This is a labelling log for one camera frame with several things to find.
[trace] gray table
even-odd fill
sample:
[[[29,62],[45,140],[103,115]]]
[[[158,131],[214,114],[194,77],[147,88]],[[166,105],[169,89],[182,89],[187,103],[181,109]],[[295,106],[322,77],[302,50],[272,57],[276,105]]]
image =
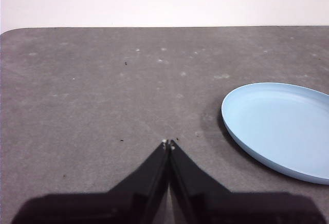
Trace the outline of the gray table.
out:
[[[30,197],[109,190],[163,138],[232,191],[303,194],[329,219],[328,185],[258,163],[218,118],[249,83],[329,93],[329,27],[18,29],[1,44],[2,223]]]

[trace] debris speck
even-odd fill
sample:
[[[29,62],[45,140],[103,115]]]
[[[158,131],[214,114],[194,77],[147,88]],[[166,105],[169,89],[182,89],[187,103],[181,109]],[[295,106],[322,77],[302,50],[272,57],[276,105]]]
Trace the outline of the debris speck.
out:
[[[222,75],[215,75],[214,78],[215,79],[228,79],[230,77],[229,74],[225,73],[225,74],[222,74]]]
[[[204,121],[212,121],[214,118],[211,115],[205,115],[202,117],[202,120]]]
[[[187,118],[188,119],[197,119],[198,118],[198,115],[197,114],[189,114],[188,116],[187,116]]]

